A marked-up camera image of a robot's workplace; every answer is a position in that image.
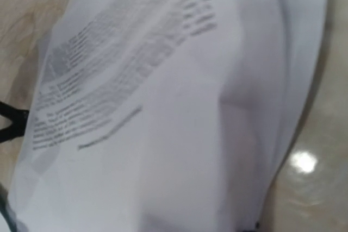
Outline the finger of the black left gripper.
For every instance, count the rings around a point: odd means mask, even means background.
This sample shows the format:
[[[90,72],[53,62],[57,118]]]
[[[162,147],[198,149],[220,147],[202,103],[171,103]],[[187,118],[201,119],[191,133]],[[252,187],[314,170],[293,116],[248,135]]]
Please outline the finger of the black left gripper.
[[[25,134],[29,110],[14,108],[1,102],[1,116],[10,121],[10,125],[1,129],[1,143],[11,141]]]

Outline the printed paper stack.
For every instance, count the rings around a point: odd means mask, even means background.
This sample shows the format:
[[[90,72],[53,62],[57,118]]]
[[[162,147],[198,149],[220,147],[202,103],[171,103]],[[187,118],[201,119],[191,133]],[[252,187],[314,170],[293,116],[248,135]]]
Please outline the printed paper stack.
[[[327,0],[69,0],[8,194],[13,231],[255,231]]]

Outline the dark green folder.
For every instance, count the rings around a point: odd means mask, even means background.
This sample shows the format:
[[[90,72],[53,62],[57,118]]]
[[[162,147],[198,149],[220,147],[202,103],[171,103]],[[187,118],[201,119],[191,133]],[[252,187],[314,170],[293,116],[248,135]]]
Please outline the dark green folder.
[[[4,220],[11,232],[17,232],[15,223],[11,220],[9,213],[7,211],[7,200],[6,200],[7,191],[1,185],[1,214],[4,217]]]

